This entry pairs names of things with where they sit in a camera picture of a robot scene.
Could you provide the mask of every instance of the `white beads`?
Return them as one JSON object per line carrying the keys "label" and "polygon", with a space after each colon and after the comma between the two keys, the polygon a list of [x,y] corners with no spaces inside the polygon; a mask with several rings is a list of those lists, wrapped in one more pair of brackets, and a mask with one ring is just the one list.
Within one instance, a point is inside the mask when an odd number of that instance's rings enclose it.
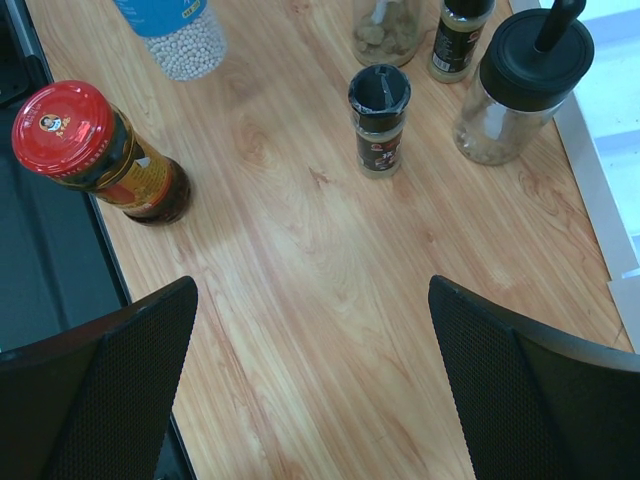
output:
{"label": "white beads", "polygon": [[208,6],[189,25],[162,37],[145,37],[153,59],[172,80],[186,82],[215,69],[227,53],[227,39]]}

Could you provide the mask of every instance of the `spice bottle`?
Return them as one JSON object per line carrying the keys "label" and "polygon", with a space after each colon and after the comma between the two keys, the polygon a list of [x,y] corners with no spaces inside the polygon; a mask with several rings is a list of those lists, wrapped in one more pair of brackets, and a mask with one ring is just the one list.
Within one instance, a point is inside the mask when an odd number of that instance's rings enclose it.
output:
{"label": "spice bottle", "polygon": [[576,20],[585,0],[556,0],[507,19],[474,75],[454,142],[470,160],[515,159],[589,70],[594,45]]}
{"label": "spice bottle", "polygon": [[87,83],[57,82],[36,92],[15,119],[12,144],[24,167],[92,193],[139,223],[172,223],[189,205],[190,183],[180,165]]}
{"label": "spice bottle", "polygon": [[400,167],[400,142],[411,98],[409,78],[393,65],[361,70],[349,85],[358,161],[369,178],[393,175]]}
{"label": "spice bottle", "polygon": [[424,37],[423,0],[353,0],[355,57],[363,65],[401,66]]}
{"label": "spice bottle", "polygon": [[442,83],[464,79],[495,0],[443,0],[429,73]]}
{"label": "spice bottle", "polygon": [[227,39],[207,0],[114,0],[172,80],[195,80],[214,70],[227,53]]}

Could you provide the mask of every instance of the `red lid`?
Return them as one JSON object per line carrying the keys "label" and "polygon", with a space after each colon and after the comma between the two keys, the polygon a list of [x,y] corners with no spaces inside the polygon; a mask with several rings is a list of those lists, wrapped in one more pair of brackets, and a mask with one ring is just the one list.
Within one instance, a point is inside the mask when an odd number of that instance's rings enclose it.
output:
{"label": "red lid", "polygon": [[11,142],[20,163],[49,177],[91,166],[109,145],[115,119],[106,98],[78,80],[36,92],[18,112]]}

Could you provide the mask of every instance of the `black pump lid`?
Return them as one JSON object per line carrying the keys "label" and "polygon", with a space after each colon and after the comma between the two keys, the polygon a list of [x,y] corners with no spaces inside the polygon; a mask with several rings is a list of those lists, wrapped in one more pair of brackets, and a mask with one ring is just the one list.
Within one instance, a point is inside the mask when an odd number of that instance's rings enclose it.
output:
{"label": "black pump lid", "polygon": [[493,10],[496,0],[444,0],[444,6],[459,17],[481,17]]}
{"label": "black pump lid", "polygon": [[537,112],[562,102],[587,73],[593,39],[576,18],[586,0],[556,0],[505,20],[480,62],[480,81],[497,102]]}
{"label": "black pump lid", "polygon": [[356,123],[372,133],[386,132],[399,125],[410,98],[409,77],[393,65],[366,67],[349,85],[349,103],[356,113]]}

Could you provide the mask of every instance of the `white plastic tray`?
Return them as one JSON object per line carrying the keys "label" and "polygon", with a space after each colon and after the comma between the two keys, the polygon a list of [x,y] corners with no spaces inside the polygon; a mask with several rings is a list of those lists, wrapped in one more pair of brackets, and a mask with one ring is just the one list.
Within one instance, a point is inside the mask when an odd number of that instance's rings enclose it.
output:
{"label": "white plastic tray", "polygon": [[[511,0],[514,12],[552,4]],[[596,56],[555,120],[611,275],[609,289],[639,351],[640,0],[587,0],[580,20]]]}

